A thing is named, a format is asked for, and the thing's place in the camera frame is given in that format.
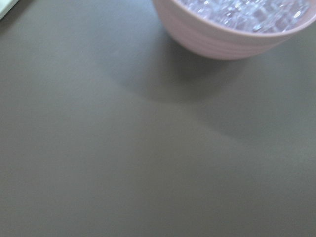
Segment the gray table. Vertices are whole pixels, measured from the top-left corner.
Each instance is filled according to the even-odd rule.
[[[316,25],[195,56],[149,0],[0,21],[1,237],[314,237]]]

